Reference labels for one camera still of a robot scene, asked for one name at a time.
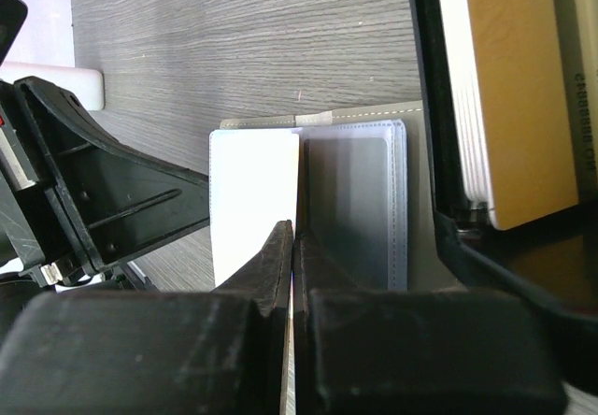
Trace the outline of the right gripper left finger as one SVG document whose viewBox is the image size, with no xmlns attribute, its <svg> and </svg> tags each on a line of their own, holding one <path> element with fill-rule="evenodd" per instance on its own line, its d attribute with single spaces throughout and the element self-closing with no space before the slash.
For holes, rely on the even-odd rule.
<svg viewBox="0 0 598 415">
<path fill-rule="evenodd" d="M 43 293 L 1 348 L 5 414 L 280 414 L 293 230 L 208 293 Z"/>
</svg>

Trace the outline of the black card box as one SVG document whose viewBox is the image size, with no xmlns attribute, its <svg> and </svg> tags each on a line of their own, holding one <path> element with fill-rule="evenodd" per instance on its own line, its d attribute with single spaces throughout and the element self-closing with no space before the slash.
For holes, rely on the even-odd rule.
<svg viewBox="0 0 598 415">
<path fill-rule="evenodd" d="M 577 267 L 582 283 L 597 294 L 597 205 L 571 207 L 506 231 L 490 226 L 465 201 L 456 123 L 439 0 L 409 0 L 419 63 L 436 248 L 441 261 L 464 284 L 504 289 L 530 302 L 546 317 L 597 332 L 597 306 L 576 303 L 559 282 L 550 289 L 518 273 L 537 265 L 542 277 L 562 280 Z"/>
</svg>

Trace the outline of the grey leather card holder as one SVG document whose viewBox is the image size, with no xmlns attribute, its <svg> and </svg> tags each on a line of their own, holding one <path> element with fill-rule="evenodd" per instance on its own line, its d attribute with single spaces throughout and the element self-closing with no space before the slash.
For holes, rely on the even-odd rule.
<svg viewBox="0 0 598 415">
<path fill-rule="evenodd" d="M 459 286 L 436 252 L 420 101 L 223 121 L 209 138 L 209 204 L 217 284 L 291 221 L 364 286 Z"/>
</svg>

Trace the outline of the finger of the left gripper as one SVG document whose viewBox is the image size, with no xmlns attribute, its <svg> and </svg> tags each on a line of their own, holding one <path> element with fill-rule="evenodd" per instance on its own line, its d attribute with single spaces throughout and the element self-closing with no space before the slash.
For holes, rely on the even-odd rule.
<svg viewBox="0 0 598 415">
<path fill-rule="evenodd" d="M 132 149 L 75 95 L 13 85 L 13 250 L 39 285 L 74 286 L 209 224 L 209 178 Z"/>
</svg>

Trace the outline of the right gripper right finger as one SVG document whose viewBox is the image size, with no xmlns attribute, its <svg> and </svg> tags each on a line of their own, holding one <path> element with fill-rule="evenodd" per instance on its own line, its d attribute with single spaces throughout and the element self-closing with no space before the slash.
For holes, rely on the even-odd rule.
<svg viewBox="0 0 598 415">
<path fill-rule="evenodd" d="M 298 413 L 566 411 L 553 354 L 519 299 L 365 289 L 308 233 L 292 271 Z"/>
</svg>

